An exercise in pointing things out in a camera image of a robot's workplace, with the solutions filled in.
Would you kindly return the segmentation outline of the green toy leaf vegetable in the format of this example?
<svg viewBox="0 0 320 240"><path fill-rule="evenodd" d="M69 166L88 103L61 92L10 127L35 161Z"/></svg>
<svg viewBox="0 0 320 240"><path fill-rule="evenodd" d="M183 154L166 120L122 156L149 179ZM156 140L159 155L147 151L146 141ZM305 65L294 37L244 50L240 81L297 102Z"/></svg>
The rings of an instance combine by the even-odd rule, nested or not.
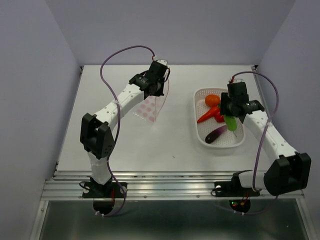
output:
<svg viewBox="0 0 320 240"><path fill-rule="evenodd" d="M224 122L227 126L227 130L232 132L233 135L235 137L237 137L236 135L236 130L237 130L237 121L236 118L234 116L228 116L228 115L224 115Z"/></svg>

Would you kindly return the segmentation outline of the clear zip top bag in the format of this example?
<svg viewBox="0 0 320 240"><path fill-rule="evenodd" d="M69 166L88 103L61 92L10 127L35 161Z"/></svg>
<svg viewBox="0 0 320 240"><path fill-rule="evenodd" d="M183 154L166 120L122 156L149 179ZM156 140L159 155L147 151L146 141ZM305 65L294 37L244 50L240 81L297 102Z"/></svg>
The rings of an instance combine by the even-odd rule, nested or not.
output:
<svg viewBox="0 0 320 240"><path fill-rule="evenodd" d="M170 81L168 80L164 84L163 95L148 96L133 108L132 114L144 121L154 123L167 100L169 90Z"/></svg>

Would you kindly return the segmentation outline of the purple toy eggplant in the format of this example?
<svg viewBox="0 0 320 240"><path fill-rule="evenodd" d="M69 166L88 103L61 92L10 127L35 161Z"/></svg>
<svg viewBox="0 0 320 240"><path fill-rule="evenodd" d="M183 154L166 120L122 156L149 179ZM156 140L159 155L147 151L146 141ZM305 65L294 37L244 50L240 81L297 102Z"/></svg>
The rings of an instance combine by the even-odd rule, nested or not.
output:
<svg viewBox="0 0 320 240"><path fill-rule="evenodd" d="M210 132L206 137L205 137L205 142L207 144L211 144L214 141L216 141L225 131L227 130L227 126L223 125L220 126L218 128L216 128L215 130L213 130L212 132Z"/></svg>

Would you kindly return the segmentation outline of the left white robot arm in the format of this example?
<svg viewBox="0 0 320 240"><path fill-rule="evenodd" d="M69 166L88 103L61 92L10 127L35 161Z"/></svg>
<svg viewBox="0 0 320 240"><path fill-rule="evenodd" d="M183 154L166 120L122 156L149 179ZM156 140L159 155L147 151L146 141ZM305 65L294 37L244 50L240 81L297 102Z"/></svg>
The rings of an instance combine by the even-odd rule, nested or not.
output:
<svg viewBox="0 0 320 240"><path fill-rule="evenodd" d="M111 193L111 184L108 181L112 175L107 165L116 144L113 129L133 107L148 97L163 96L169 73L166 60L154 60L148 70L132 77L112 102L95 114L86 113L82 117L80 142L88 152L91 178L96 182L94 191L100 197Z"/></svg>

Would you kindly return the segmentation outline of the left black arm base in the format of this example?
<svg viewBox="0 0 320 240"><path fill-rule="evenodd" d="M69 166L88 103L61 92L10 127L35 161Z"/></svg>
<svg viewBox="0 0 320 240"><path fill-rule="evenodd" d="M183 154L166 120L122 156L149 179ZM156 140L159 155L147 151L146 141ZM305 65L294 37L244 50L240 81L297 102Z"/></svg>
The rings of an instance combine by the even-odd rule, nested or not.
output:
<svg viewBox="0 0 320 240"><path fill-rule="evenodd" d="M123 208L127 197L127 182L117 184L110 179L106 184L98 184L90 178L90 181L81 181L79 186L82 188L84 199L93 199L92 207L97 216L114 217ZM123 202L116 209L116 199L123 198Z"/></svg>

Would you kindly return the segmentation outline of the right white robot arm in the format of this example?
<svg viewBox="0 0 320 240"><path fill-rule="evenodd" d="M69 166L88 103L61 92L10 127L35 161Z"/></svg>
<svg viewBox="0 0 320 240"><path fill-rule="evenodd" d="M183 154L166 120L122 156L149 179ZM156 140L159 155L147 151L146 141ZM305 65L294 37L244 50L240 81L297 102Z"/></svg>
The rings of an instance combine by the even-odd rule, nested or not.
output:
<svg viewBox="0 0 320 240"><path fill-rule="evenodd" d="M245 82L227 85L227 92L221 95L220 112L225 118L240 120L259 141L257 153L264 151L271 162L268 170L262 173L258 172L257 166L239 173L239 178L230 182L233 194L242 195L250 188L255 192L266 190L272 196L278 196L307 187L310 156L299 153L282 137L262 104L249 99Z"/></svg>

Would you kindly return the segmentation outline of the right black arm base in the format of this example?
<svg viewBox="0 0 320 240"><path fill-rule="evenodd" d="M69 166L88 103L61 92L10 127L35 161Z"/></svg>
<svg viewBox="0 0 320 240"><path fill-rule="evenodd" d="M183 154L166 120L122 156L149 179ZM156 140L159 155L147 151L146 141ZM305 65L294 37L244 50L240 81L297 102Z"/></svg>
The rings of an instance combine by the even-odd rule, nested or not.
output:
<svg viewBox="0 0 320 240"><path fill-rule="evenodd" d="M250 197L259 197L260 193L255 192L251 187L243 187L240 181L240 175L249 172L248 170L238 171L232 175L229 181L216 181L211 195L214 197L230 198L229 205L231 210L245 215L251 208Z"/></svg>

